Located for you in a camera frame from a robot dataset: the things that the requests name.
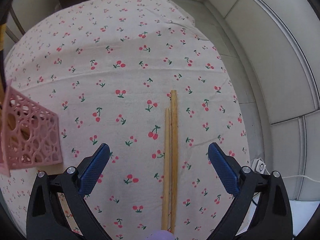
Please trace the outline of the black chopstick gold band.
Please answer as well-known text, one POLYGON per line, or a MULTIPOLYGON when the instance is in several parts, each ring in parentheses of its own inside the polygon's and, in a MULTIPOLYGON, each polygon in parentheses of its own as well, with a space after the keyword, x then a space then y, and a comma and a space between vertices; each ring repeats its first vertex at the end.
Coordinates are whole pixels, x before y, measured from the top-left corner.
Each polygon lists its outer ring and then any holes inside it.
POLYGON ((5 23, 1 24, 1 27, 0 27, 0 51, 3 51, 3 49, 4 49, 4 37, 5 37, 6 28, 7 28, 7 25, 5 23))

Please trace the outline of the white power strip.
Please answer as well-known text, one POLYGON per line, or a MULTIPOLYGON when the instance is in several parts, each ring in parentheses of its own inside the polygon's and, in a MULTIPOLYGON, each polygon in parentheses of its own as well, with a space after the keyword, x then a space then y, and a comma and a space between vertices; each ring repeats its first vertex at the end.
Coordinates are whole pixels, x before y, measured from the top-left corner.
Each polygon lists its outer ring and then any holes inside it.
POLYGON ((264 162, 264 160, 262 158, 253 159, 252 164, 251 164, 251 169, 254 172, 259 173, 259 174, 267 174, 267 175, 270 174, 266 168, 266 163, 264 162))

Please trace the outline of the pink lattice utensil holder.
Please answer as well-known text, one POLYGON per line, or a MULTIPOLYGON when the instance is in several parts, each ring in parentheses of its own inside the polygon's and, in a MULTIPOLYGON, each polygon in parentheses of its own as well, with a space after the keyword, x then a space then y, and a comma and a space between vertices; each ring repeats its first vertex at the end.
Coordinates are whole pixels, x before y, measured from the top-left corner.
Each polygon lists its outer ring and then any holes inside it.
POLYGON ((1 102, 1 174, 63 162, 57 114, 7 86, 1 102))

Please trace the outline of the cherry print tablecloth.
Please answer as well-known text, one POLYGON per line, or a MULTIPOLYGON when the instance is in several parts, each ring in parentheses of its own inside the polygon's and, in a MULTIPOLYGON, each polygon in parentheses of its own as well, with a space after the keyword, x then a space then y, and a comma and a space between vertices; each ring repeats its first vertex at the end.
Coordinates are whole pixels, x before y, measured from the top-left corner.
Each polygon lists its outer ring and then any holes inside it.
POLYGON ((111 158, 85 201, 113 239, 161 228, 164 121, 178 99, 175 237, 206 239, 232 202, 207 150, 249 162, 238 98, 222 58, 170 0, 92 0, 32 27, 5 59, 12 86, 59 117, 64 167, 102 143, 111 158))

